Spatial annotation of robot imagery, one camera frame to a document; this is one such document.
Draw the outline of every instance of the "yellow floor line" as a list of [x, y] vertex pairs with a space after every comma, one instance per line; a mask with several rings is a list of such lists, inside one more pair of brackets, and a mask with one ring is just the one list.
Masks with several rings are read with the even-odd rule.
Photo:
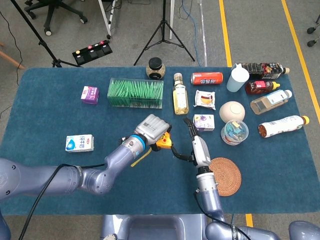
[[225, 48], [225, 56], [226, 56], [226, 65], [228, 67], [232, 67], [224, 0], [219, 0], [219, 5], [220, 5], [220, 16], [221, 16], [222, 32], [223, 32], [223, 40], [224, 40], [224, 48]]
[[[221, 16], [221, 23], [222, 23], [222, 33], [223, 33], [223, 40], [224, 40], [225, 56], [226, 56], [226, 65], [228, 67], [232, 67], [232, 59], [231, 59], [230, 46], [229, 46], [229, 37], [228, 37], [228, 29], [227, 29], [224, 0], [219, 0], [219, 6], [220, 6], [220, 16]], [[247, 213], [245, 215], [245, 219], [246, 219], [246, 225], [248, 227], [254, 226], [251, 213]]]
[[303, 70], [303, 74], [304, 74], [304, 78], [305, 78], [306, 84], [307, 84], [309, 92], [310, 92], [310, 96], [311, 96], [311, 99], [312, 99], [314, 110], [315, 110], [315, 113], [317, 115], [318, 122], [320, 124], [320, 107], [319, 107], [319, 103], [318, 103], [318, 100], [317, 100], [317, 97], [316, 97], [314, 86], [312, 85], [312, 82], [311, 82], [311, 79], [310, 79], [310, 75], [309, 75], [308, 68], [307, 68], [307, 65], [306, 65], [306, 62], [305, 62], [305, 58], [304, 58], [304, 55], [302, 54], [302, 51], [301, 51], [301, 48], [300, 48], [298, 37], [297, 37], [296, 31], [295, 31], [295, 27], [294, 27], [294, 25], [292, 23], [292, 20], [291, 20], [291, 16], [290, 16], [290, 13], [289, 13], [289, 10], [288, 10], [288, 6], [287, 6], [287, 3], [286, 3], [286, 0], [281, 0], [281, 2], [282, 2], [282, 6], [283, 6], [283, 9], [284, 9], [285, 16], [286, 16], [286, 20], [288, 21], [288, 24], [289, 24], [289, 27], [290, 27], [291, 35], [292, 35], [292, 38], [293, 38], [293, 41], [294, 41], [294, 45], [295, 45], [295, 48], [296, 48], [296, 52], [298, 53], [298, 56], [299, 56], [300, 64], [301, 64], [301, 67], [302, 67], [302, 70]]

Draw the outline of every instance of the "office chair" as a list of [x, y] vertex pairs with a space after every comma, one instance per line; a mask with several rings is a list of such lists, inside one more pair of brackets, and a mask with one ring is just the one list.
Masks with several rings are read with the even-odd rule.
[[[318, 16], [317, 20], [315, 21], [315, 26], [309, 27], [306, 32], [308, 34], [312, 34], [317, 27], [319, 27], [319, 20], [320, 20], [320, 15]], [[308, 47], [312, 47], [313, 45], [315, 45], [317, 43], [317, 41], [320, 40], [320, 36], [318, 36], [317, 38], [315, 38], [314, 40], [310, 40], [308, 41], [307, 45]]]
[[86, 22], [88, 22], [88, 19], [83, 15], [82, 11], [78, 11], [78, 10], [70, 7], [69, 5], [62, 2], [62, 0], [37, 0], [38, 1], [37, 3], [32, 3], [32, 1], [33, 0], [27, 0], [25, 2], [25, 4], [28, 6], [24, 8], [24, 10], [28, 13], [28, 15], [31, 19], [36, 18], [36, 15], [31, 10], [48, 6], [48, 13], [46, 16], [45, 23], [43, 25], [44, 26], [44, 33], [47, 36], [51, 36], [51, 34], [52, 34], [51, 29], [50, 29], [50, 22], [51, 22], [51, 18], [53, 16], [53, 14], [54, 14], [55, 8], [62, 7], [72, 13], [79, 15], [80, 22], [83, 24], [86, 24]]

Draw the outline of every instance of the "woven coaster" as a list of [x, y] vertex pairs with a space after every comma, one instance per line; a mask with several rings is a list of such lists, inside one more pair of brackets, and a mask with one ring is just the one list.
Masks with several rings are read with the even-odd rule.
[[235, 194], [241, 185], [241, 173], [233, 161], [217, 157], [211, 161], [209, 166], [214, 173], [218, 183], [218, 192], [220, 196], [227, 197]]

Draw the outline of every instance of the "green transparent box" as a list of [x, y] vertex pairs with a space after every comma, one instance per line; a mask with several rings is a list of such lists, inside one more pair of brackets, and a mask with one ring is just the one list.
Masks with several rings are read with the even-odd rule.
[[111, 78], [107, 98], [113, 107], [162, 109], [164, 82]]

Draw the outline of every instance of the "sauce bottle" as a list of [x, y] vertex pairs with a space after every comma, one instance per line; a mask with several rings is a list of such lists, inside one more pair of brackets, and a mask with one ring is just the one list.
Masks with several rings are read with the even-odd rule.
[[280, 87], [280, 84], [275, 81], [254, 81], [245, 85], [245, 91], [247, 94], [263, 94], [269, 93], [278, 87]]
[[173, 106], [174, 113], [177, 115], [187, 114], [189, 112], [187, 89], [182, 81], [182, 74], [176, 73], [173, 76]]
[[307, 116], [288, 116], [277, 121], [264, 122], [258, 126], [261, 137], [268, 138], [276, 134], [298, 130], [310, 122]]
[[263, 80], [277, 79], [282, 74], [288, 74], [290, 69], [279, 63], [241, 63], [241, 66], [249, 72], [250, 78]]
[[287, 103], [291, 97], [292, 92], [290, 90], [277, 90], [253, 100], [250, 107], [255, 114], [259, 115]]

